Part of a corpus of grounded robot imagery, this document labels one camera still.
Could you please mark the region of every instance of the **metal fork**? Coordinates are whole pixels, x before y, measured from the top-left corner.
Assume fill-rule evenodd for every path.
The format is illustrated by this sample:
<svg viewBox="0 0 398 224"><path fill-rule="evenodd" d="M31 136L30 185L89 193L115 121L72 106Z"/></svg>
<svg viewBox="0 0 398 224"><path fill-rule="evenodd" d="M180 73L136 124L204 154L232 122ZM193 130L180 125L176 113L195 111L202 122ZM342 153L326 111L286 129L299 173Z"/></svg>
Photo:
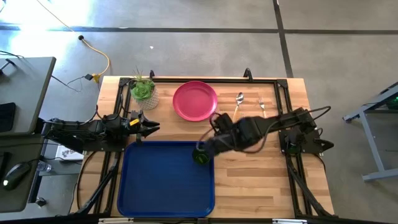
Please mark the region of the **metal fork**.
<svg viewBox="0 0 398 224"><path fill-rule="evenodd" d="M267 115L266 115L266 106L264 105L264 100L262 99L262 97L259 97L259 104L260 104L260 107L262 109L262 113L264 115L264 118L266 118L267 117Z"/></svg>

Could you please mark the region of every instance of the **wooden table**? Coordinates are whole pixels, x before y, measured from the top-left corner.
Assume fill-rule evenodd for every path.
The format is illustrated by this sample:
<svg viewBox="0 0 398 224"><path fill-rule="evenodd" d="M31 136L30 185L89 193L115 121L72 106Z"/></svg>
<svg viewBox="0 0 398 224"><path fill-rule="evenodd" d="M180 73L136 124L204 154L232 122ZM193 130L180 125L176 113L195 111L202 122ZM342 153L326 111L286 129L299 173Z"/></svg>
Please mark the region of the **wooden table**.
<svg viewBox="0 0 398 224"><path fill-rule="evenodd" d="M120 78L121 77L104 77L98 98L99 114L111 114L113 112ZM310 105L304 80L302 78L288 78L287 81L293 109L299 107L309 109ZM151 134L146 140L196 141L209 129L210 125L207 120L189 122L175 113L172 106L172 98L174 92L180 85L181 83L156 83L160 98L159 104L155 109L145 111L144 114L148 119L159 122L160 130ZM239 117L263 116L258 105L259 96L264 98L267 116L277 115L275 93L272 85L242 83L211 83L210 85L217 93L218 106L216 111L219 113L228 113L233 117L236 106L235 97L237 93L241 91L244 93L244 102L239 107ZM284 100L283 104L284 112L286 112ZM137 109L139 107L132 99L130 110L134 108ZM322 163L311 154L303 154L302 157L308 188L323 205L325 210L333 213L328 183ZM92 160L87 163L81 177L81 203L85 203L95 188L97 188L103 159L104 153L98 152L93 156ZM113 209L111 212L113 217L121 216L117 209L120 170L121 165L119 166ZM104 190L101 209L105 207L108 190L108 187ZM271 133L268 135L264 149L258 154L227 152L216 157L215 194L215 207L209 215L209 217L212 218L294 217L289 180L287 178L286 161L285 157L280 153L277 134ZM297 194L301 211L304 212L302 193L299 190ZM71 209L71 212L74 211L76 211L76 196Z"/></svg>

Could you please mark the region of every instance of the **red plate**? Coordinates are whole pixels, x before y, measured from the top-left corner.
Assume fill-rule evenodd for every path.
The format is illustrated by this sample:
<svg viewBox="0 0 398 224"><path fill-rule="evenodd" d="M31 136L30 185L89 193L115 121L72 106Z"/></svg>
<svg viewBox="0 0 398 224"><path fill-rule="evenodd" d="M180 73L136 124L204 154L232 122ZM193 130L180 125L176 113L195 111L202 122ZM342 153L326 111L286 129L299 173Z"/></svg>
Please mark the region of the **red plate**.
<svg viewBox="0 0 398 224"><path fill-rule="evenodd" d="M175 112L183 119L202 121L216 109L217 94L204 82L187 82L175 91L173 106Z"/></svg>

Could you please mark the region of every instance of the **blue plastic tray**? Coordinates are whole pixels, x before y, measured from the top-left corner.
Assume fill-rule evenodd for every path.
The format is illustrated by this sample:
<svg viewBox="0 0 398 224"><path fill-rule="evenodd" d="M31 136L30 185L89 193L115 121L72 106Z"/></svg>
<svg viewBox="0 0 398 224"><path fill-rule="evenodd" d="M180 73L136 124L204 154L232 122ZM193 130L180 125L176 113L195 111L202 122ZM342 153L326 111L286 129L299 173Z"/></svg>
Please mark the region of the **blue plastic tray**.
<svg viewBox="0 0 398 224"><path fill-rule="evenodd" d="M125 217L205 217L214 208L214 162L196 164L196 142L145 141L124 152L118 210Z"/></svg>

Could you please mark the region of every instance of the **gray floor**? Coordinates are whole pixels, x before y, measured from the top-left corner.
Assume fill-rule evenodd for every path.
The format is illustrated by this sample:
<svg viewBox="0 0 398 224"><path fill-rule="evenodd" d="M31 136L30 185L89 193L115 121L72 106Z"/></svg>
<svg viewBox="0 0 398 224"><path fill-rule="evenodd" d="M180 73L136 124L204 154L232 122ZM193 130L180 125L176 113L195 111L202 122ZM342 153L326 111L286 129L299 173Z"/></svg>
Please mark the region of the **gray floor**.
<svg viewBox="0 0 398 224"><path fill-rule="evenodd" d="M276 29L272 0L66 1L49 5L71 26L217 27ZM35 1L26 9L9 0L0 22L23 24L22 31L0 32L0 49L26 57L57 58L53 75L64 81L102 71L105 60L88 50L71 32L46 32L59 26ZM394 30L394 0L279 0L286 29ZM240 77L246 67L255 77L286 77L278 34L84 32L85 39L111 58L107 75L130 75L137 66L148 74ZM294 77L305 79L312 108L331 105L317 123L323 138L335 143L325 153L335 213L344 218L398 222L398 179L364 183L361 175L376 171L362 126L342 116L397 81L397 35L287 34ZM94 110L98 89L82 81L79 93L55 80L45 97L41 117L85 120ZM76 82L73 87L79 88ZM389 167L397 167L391 154ZM39 195L51 203L22 213L0 214L0 220L66 214L76 177L46 177Z"/></svg>

